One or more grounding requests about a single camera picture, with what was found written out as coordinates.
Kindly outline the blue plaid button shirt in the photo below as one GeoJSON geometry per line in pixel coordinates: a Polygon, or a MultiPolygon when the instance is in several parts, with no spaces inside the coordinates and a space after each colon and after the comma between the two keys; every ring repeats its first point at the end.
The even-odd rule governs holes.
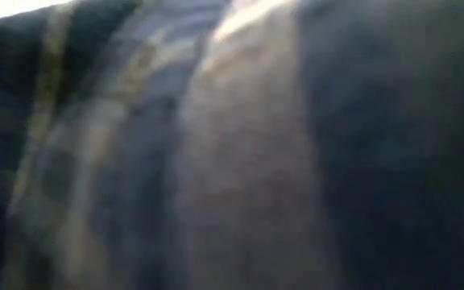
{"type": "Polygon", "coordinates": [[[464,290],[464,0],[0,17],[0,290],[464,290]]]}

